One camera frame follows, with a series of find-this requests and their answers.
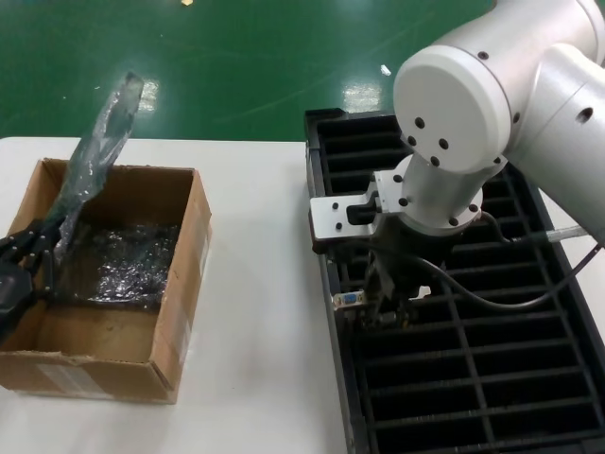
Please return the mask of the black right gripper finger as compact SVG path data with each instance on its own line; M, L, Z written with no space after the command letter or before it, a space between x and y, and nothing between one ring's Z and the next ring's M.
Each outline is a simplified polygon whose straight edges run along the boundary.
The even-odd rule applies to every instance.
M413 303L430 295L430 286L393 275L383 260L372 257L366 270L366 326L409 326L418 318Z

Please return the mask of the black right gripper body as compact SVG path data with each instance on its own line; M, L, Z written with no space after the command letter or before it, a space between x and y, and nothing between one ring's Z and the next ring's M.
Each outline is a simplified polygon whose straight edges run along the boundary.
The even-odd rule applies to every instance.
M428 271L404 262L403 256L423 258L440 266L454 247L453 236L428 236L404 225L402 221L385 221L370 239L374 251L374 273L381 288L419 288L432 279Z

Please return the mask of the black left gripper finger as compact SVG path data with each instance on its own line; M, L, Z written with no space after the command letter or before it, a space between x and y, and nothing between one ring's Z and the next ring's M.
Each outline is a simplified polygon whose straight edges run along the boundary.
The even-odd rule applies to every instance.
M24 269L29 272L36 300L53 296L55 284L54 249L61 239L58 227L34 226L27 229Z
M61 238L61 219L32 220L24 230L1 239L2 258L23 258L51 252Z

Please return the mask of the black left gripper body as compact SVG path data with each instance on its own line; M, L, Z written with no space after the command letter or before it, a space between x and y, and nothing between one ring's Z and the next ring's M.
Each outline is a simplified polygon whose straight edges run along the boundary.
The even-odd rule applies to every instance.
M1 268L1 342L17 327L34 302L30 273L21 267Z

